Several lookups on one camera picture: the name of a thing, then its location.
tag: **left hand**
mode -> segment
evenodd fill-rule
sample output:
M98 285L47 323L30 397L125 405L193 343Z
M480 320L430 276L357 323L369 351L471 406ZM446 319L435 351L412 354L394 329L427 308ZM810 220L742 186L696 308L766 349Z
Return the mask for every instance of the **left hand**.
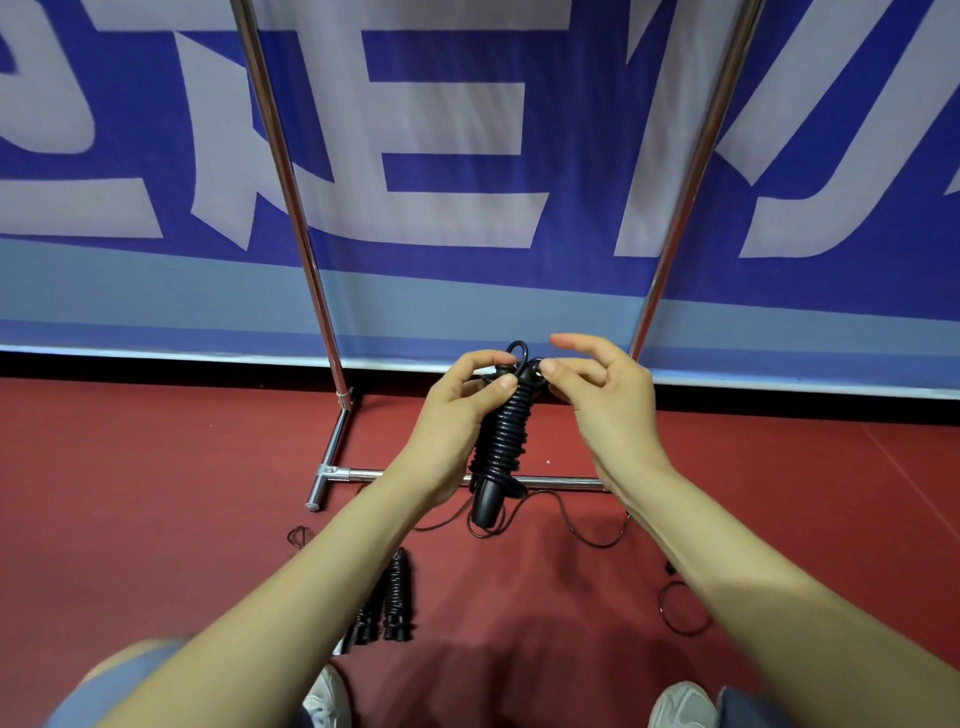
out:
M501 376L490 385L470 377L477 369L515 362L507 352L465 353L430 388L410 440L390 469L418 478L429 489L431 507L456 493L481 421L516 390L514 375Z

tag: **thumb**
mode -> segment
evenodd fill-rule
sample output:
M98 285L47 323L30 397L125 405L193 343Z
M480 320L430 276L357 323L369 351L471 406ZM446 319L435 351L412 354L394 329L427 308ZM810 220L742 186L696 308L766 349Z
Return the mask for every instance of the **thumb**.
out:
M516 376L499 376L476 394L467 397L467 401L473 406L474 411L483 417L501 404L506 404L515 391Z
M592 384L556 359L543 359L540 371L543 378L550 382L554 389L560 390L570 404L578 409L584 405L584 399L589 397L590 390L595 389Z

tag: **metal rack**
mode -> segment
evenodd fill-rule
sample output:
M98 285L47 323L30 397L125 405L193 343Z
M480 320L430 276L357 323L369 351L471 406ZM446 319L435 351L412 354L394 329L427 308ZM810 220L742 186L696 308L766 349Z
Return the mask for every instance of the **metal rack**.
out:
M310 489L310 496L306 501L306 507L309 510L319 511L328 483L371 482L381 476L383 471L349 468L335 464L340 449L346 439L349 419L359 406L359 399L354 396L353 390L347 385L347 377L344 374L343 363L341 362L340 352L337 348L336 338L334 337L333 324L330 320L329 309L326 305L320 269L317 265L313 248L310 245L310 230L307 225L306 214L303 211L303 203L300 199L300 189L297 186L297 178L294 174L290 152L287 148L283 127L280 123L280 115L276 106L273 86L270 82L267 62L264 59L263 48L260 44L260 36L256 15L253 11L252 0L230 0L230 4L233 7L237 30L240 33L240 39L243 43L253 93L256 96L256 102L260 108L260 114L263 117L264 130L267 135L267 140L270 143L270 151L273 155L274 163L276 164L276 173L279 176L280 187L283 190L283 199L287 205L287 212L290 215L290 224L293 227L294 239L300 251L300 263L306 275L307 285L310 289L310 297L317 315L317 323L320 325L320 332L324 339L324 348L326 349L326 357L330 364L330 372L333 374L333 382L337 390L337 399L340 402L340 414L337 417L336 425L333 426L333 432L330 435L330 440L324 451L324 459L317 469L317 474L313 480L313 487ZM693 203L696 199L697 191L700 188L700 182L707 170L707 164L713 153L713 148L716 146L720 126L723 123L724 115L727 113L727 108L730 105L733 88L739 76L740 67L743 64L747 49L750 47L750 41L753 37L762 6L763 0L743 0L741 3L740 12L733 26L733 32L727 45L727 52L720 67L716 85L713 89L707 114L697 137L690 163L684 174L680 196L674 207L670 226L667 229L663 250L660 253L660 259L657 263L657 269L640 311L639 322L630 346L630 356L634 360L639 359L640 351L643 348L644 341L650 330L650 325L653 323L654 314L657 312L657 305L660 303L660 298L663 295L663 287L666 284L670 267L677 254L677 249L680 245L687 219L690 216L690 211L693 209ZM518 475L516 479L524 485L534 488L552 488L554 490L570 491L603 490L603 485L600 480L592 477ZM467 485L468 483L469 477L465 475L463 484Z

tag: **metal base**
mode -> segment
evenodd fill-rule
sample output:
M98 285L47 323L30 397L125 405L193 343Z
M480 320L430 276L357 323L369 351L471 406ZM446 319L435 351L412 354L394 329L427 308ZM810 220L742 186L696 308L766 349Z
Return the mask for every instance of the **metal base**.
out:
M361 468L326 466L325 480L334 483L370 483L383 474ZM552 488L557 491L602 491L603 483L595 477L555 477L552 475L516 475L515 478L530 488ZM470 484L469 474L464 475L462 486Z
M314 475L313 487L310 489L310 496L306 500L307 510L314 513L320 510L321 504L324 502L327 482L338 480L332 475L343 470L343 468L333 465L333 462L337 459L337 453L340 452L344 443L350 415L360 406L360 398L354 396L352 388L345 395L338 394L337 400L340 402L340 414L337 416L337 423L333 426L333 432L330 434L330 441L326 444L324 461L317 469L317 474Z
M317 513L321 510L324 495L326 493L327 483L372 483L383 474L383 471L369 470L367 468L348 468L343 465L334 465L337 453L343 444L347 434L347 425L350 416L360 406L360 399L352 395L350 397L340 397L340 415L337 417L337 423L333 426L333 433L330 435L330 442L327 443L324 452L324 462L317 469L317 474L313 479L313 488L310 489L310 497L306 501L307 510ZM603 483L595 477L555 477L551 475L517 475L516 479L528 488L550 488L555 491L586 491L598 492L606 491ZM466 473L461 481L461 486L470 484L470 475Z

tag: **finger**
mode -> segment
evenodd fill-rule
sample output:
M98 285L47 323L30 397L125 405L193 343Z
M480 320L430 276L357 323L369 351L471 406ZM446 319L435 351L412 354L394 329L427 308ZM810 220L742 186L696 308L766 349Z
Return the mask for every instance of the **finger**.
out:
M609 367L620 359L630 359L614 342L602 336L590 336L585 333L555 333L550 336L550 343L561 349L588 353L605 367Z
M586 379L590 384L593 384L597 387L602 387L610 380L610 378L607 376L607 370L604 368L603 364L595 359L561 357L555 359L555 361L565 364L578 375Z
M456 399L460 397L463 391L464 382L470 379L476 370L494 364L513 364L515 362L516 357L513 354L496 349L465 353L433 385L433 391L442 393L445 399Z
M499 376L486 387L474 395L467 397L473 410L480 417L493 412L501 404L506 404L510 396L516 391L516 377L514 375Z
M543 359L540 371L548 382L566 395L574 407L584 406L590 394L596 391L596 387L557 359Z
M487 382L485 382L483 379L470 379L464 382L464 388L463 388L463 391L460 393L460 396L470 397L471 395L475 395L477 392L479 392L481 389L483 389L486 386L487 386Z
M550 384L550 385L547 387L547 389L549 389L549 390L550 390L550 394L552 394L552 395L553 395L554 397L556 397L558 400L560 400L560 401L565 401L567 404L570 404L570 400L568 400L568 399L566 398L566 395L565 395L563 392L561 392L559 389L557 389L555 386L553 386L553 384Z

